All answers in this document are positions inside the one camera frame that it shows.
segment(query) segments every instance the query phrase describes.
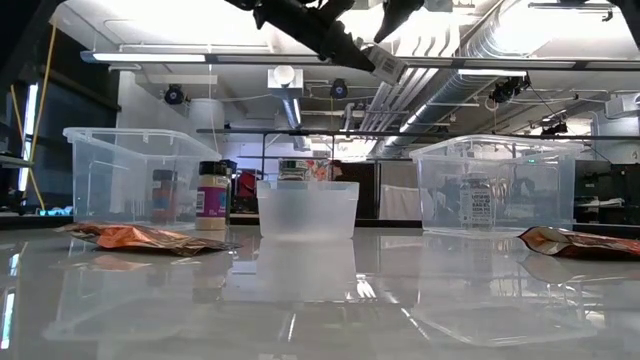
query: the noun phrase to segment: frosted plastic container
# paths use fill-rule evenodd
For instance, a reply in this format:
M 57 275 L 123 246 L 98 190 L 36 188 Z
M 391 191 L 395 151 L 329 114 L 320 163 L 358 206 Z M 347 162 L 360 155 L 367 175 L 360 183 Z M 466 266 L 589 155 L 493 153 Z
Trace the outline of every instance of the frosted plastic container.
M 575 158 L 583 146 L 471 135 L 412 151 L 425 230 L 573 223 Z
M 73 144 L 75 221 L 192 225 L 198 164 L 220 155 L 190 136 L 155 129 L 66 128 Z M 174 172 L 164 201 L 152 196 L 155 170 Z
M 282 240 L 353 236 L 360 184 L 258 181 L 260 232 Z

